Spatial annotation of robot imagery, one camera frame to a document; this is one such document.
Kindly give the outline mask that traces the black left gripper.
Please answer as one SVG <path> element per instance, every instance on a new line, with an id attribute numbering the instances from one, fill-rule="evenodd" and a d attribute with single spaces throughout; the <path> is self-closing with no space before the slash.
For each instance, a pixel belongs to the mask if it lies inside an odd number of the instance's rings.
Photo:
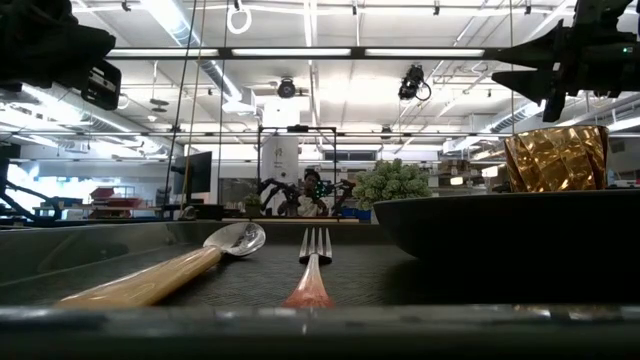
<path id="1" fill-rule="evenodd" d="M 0 0 L 0 88 L 83 90 L 115 44 L 109 32 L 80 24 L 70 0 Z"/>

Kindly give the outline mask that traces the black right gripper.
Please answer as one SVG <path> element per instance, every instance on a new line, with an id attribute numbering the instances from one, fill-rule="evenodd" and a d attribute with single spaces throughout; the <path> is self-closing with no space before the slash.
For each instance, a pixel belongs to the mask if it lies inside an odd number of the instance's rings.
<path id="1" fill-rule="evenodd" d="M 545 35 L 498 51 L 509 64 L 553 62 L 563 51 L 563 91 L 571 96 L 593 91 L 617 98 L 622 92 L 640 92 L 640 40 L 632 32 L 596 26 L 565 27 L 560 20 Z M 494 72 L 491 79 L 540 104 L 565 99 L 555 72 L 547 70 Z"/>

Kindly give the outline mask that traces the shiny gold faceted cup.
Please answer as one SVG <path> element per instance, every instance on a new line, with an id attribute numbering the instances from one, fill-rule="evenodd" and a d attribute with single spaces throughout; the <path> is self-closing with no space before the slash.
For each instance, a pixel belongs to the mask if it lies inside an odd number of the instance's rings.
<path id="1" fill-rule="evenodd" d="M 609 130 L 599 125 L 549 127 L 504 140 L 510 187 L 516 193 L 603 190 Z"/>

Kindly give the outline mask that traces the black plate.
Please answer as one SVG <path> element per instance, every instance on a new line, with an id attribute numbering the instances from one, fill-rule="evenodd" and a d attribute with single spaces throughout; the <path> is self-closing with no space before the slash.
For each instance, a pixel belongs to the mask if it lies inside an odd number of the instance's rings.
<path id="1" fill-rule="evenodd" d="M 501 193 L 378 202 L 385 235 L 423 261 L 516 263 L 640 251 L 640 189 Z"/>

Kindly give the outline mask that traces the metal spoon with wooden handle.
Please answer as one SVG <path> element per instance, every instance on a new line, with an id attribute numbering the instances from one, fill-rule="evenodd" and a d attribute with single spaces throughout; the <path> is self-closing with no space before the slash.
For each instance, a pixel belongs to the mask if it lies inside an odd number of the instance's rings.
<path id="1" fill-rule="evenodd" d="M 253 222 L 225 226 L 191 252 L 171 258 L 59 300 L 58 308 L 131 308 L 153 305 L 218 264 L 223 258 L 253 254 L 266 243 L 264 228 Z"/>

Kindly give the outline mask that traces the metal fork with pink handle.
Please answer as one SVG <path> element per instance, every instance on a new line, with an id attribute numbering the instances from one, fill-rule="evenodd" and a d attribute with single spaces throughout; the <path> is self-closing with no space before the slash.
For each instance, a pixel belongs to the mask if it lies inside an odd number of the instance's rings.
<path id="1" fill-rule="evenodd" d="M 332 262 L 333 251 L 328 228 L 307 228 L 299 252 L 299 262 L 305 270 L 293 292 L 284 301 L 290 308 L 326 308 L 333 301 L 327 293 L 321 266 Z"/>

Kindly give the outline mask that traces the dark grey serving tray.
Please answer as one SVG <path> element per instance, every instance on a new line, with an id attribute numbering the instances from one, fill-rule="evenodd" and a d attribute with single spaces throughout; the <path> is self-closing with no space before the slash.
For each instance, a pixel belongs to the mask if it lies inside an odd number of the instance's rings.
<path id="1" fill-rule="evenodd" d="M 291 309 L 304 226 L 269 224 L 154 307 L 67 310 L 62 298 L 193 251 L 213 223 L 0 232 L 0 360 L 640 360 L 640 264 L 461 246 L 416 259 L 366 225 L 333 225 L 333 306 Z"/>

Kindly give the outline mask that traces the red storage bins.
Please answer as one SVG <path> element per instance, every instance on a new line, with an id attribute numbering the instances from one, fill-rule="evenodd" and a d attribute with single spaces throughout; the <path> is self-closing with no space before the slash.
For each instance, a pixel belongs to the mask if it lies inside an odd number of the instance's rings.
<path id="1" fill-rule="evenodd" d="M 100 186 L 90 193 L 90 198 L 96 207 L 138 208 L 143 203 L 133 186 Z"/>

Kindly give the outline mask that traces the green bushy plant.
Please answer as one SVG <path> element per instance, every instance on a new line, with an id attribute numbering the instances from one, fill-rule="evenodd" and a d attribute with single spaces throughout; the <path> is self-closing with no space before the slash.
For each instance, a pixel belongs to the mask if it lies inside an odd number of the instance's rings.
<path id="1" fill-rule="evenodd" d="M 399 158 L 377 161 L 372 170 L 357 173 L 352 193 L 361 210 L 371 210 L 382 201 L 432 196 L 428 174 L 417 164 L 405 164 Z"/>

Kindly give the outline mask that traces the black computer monitor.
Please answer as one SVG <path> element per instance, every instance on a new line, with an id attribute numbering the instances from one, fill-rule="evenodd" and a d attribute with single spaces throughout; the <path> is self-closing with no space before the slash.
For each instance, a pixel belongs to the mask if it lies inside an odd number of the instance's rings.
<path id="1" fill-rule="evenodd" d="M 193 193 L 206 193 L 211 189 L 212 153 L 203 152 L 177 157 L 171 165 L 173 174 L 172 193 L 185 194 L 191 199 Z"/>

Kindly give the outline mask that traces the black overhead light bar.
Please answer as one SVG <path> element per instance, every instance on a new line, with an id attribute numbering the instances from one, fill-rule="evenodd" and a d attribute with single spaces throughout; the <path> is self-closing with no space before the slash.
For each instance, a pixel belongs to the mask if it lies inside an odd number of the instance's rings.
<path id="1" fill-rule="evenodd" d="M 494 60 L 502 48 L 471 47 L 203 47 L 115 48 L 124 60 Z"/>

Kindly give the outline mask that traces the white cylindrical column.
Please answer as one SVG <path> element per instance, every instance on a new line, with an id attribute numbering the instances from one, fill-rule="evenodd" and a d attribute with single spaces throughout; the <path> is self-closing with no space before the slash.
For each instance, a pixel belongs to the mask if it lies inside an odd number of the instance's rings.
<path id="1" fill-rule="evenodd" d="M 269 134 L 261 144 L 261 181 L 274 179 L 286 185 L 298 185 L 299 142 L 297 137 Z"/>

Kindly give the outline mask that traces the person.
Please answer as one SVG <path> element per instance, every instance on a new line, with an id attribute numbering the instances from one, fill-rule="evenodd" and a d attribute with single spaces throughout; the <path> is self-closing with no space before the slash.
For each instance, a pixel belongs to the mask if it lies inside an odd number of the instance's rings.
<path id="1" fill-rule="evenodd" d="M 287 217 L 324 217 L 328 215 L 327 205 L 316 196 L 316 187 L 321 178 L 315 170 L 308 170 L 304 176 L 302 192 L 294 202 L 282 202 L 277 208 L 279 215 Z"/>

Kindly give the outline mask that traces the black square metal frame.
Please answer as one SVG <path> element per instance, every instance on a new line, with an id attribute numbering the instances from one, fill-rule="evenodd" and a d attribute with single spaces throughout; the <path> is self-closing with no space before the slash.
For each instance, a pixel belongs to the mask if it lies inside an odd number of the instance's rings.
<path id="1" fill-rule="evenodd" d="M 276 204 L 277 197 L 280 196 L 287 202 L 294 202 L 297 199 L 297 195 L 301 193 L 302 187 L 298 185 L 286 185 L 277 182 L 274 179 L 267 179 L 261 181 L 260 177 L 260 162 L 261 162 L 261 144 L 265 137 L 269 134 L 276 136 L 288 136 L 297 137 L 299 142 L 299 181 L 303 176 L 303 162 L 302 156 L 302 140 L 318 140 L 319 138 L 332 135 L 333 139 L 330 144 L 333 146 L 333 154 L 337 154 L 337 137 L 338 131 L 336 127 L 316 127 L 307 125 L 290 125 L 290 126 L 259 126 L 257 130 L 257 161 L 256 161 L 256 175 L 257 175 L 257 194 L 261 196 L 262 208 L 261 212 L 265 215 L 273 212 L 277 214 L 278 205 Z"/>

